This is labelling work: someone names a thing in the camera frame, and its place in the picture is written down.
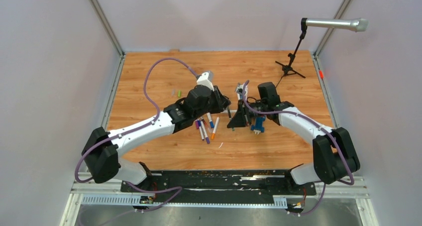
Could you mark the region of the dark green cap pen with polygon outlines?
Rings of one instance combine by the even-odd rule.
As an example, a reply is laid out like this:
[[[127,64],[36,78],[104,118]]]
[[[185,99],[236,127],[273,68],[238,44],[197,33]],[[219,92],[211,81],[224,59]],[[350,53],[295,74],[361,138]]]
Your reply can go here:
[[[231,111],[230,111],[229,107],[227,107],[226,109],[227,109],[227,114],[228,114],[228,118],[229,118],[229,121],[228,122],[230,123],[231,120],[232,120]]]

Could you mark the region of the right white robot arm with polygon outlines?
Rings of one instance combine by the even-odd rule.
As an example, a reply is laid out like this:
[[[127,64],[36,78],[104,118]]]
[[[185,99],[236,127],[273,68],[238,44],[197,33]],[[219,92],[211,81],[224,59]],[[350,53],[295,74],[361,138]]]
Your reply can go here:
[[[253,103],[247,101],[246,83],[238,85],[235,91],[238,95],[238,108],[228,123],[228,128],[251,126],[253,130],[258,130],[252,121],[266,117],[293,131],[312,147],[313,162],[289,170],[284,181],[287,193],[298,194],[306,183],[340,182],[343,177],[352,177],[360,169],[360,161],[347,129],[334,129],[318,123],[292,103],[281,101],[272,82],[258,85],[260,98]]]

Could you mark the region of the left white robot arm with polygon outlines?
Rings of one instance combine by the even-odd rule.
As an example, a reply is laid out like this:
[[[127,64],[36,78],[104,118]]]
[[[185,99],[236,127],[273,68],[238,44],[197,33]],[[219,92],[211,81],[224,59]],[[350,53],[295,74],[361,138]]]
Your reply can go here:
[[[106,131],[98,127],[91,133],[81,155],[91,179],[101,184],[111,179],[127,181],[141,193],[152,188],[150,170],[142,163],[123,159],[123,155],[159,137],[191,127],[210,113],[221,113],[231,104],[218,89],[197,85],[186,97],[178,99],[158,114],[136,124]]]

